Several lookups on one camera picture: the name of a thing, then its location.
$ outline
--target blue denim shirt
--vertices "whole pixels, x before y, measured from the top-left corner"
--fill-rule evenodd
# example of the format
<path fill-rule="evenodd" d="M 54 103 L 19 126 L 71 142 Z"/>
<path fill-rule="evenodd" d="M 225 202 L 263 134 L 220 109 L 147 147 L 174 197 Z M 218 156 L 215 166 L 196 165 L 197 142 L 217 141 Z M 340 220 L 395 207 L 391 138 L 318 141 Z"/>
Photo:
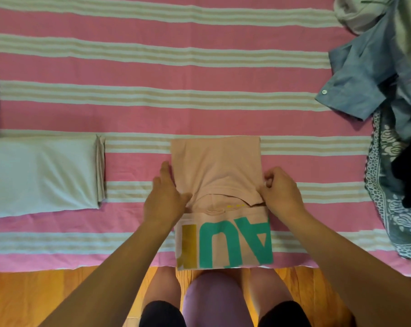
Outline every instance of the blue denim shirt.
<path fill-rule="evenodd" d="M 411 138 L 411 62 L 396 42 L 394 16 L 398 2 L 392 3 L 373 28 L 329 52 L 334 75 L 316 100 L 366 120 L 385 100 L 377 86 L 396 73 L 397 99 L 392 103 L 395 128 L 407 141 Z"/>

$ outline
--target striped bedsheet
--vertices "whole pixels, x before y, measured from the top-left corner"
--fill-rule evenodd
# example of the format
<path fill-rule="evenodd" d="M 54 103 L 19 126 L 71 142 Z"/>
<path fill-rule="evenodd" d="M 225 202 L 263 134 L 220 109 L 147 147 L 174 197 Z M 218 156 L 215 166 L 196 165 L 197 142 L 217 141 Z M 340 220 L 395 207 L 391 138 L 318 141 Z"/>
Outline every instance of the striped bedsheet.
<path fill-rule="evenodd" d="M 106 137 L 100 210 L 0 219 L 0 271 L 98 265 L 142 220 L 172 138 L 261 136 L 322 222 L 403 274 L 363 186 L 371 122 L 314 96 L 352 39 L 333 0 L 0 0 L 0 136 Z M 315 266 L 271 220 L 274 267 Z M 154 265 L 175 265 L 170 234 Z"/>

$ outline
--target gray floral fabric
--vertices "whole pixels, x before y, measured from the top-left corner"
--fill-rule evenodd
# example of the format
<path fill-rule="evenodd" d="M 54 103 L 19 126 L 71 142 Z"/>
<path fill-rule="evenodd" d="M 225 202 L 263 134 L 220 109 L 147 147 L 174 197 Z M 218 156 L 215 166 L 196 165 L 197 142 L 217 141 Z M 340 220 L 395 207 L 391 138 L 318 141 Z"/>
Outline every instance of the gray floral fabric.
<path fill-rule="evenodd" d="M 395 131 L 395 117 L 389 104 L 382 104 L 374 113 L 373 127 L 365 186 L 399 255 L 411 259 L 411 208 L 403 207 L 402 183 L 391 171 L 392 161 L 406 145 Z"/>

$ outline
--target hand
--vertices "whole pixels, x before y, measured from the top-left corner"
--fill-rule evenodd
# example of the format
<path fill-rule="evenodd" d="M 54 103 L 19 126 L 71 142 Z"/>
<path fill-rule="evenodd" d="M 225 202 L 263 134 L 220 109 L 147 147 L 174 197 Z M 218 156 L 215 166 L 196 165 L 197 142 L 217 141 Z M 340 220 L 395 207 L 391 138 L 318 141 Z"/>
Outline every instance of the hand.
<path fill-rule="evenodd" d="M 153 179 L 152 191 L 143 206 L 143 221 L 171 230 L 184 213 L 191 193 L 180 194 L 169 173 L 169 162 L 163 162 L 160 176 Z"/>
<path fill-rule="evenodd" d="M 296 182 L 281 167 L 267 171 L 264 178 L 266 185 L 257 191 L 273 214 L 281 219 L 306 210 Z"/>

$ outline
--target person's left hand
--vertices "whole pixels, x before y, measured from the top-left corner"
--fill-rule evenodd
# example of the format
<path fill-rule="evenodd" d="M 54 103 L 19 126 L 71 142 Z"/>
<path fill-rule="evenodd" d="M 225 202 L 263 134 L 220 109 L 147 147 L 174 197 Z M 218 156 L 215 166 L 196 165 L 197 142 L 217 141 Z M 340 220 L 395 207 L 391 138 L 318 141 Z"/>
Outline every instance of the person's left hand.
<path fill-rule="evenodd" d="M 163 162 L 160 176 L 153 179 L 152 191 L 143 206 L 143 221 L 171 230 L 184 213 L 191 193 L 180 194 L 169 173 L 169 162 Z"/>

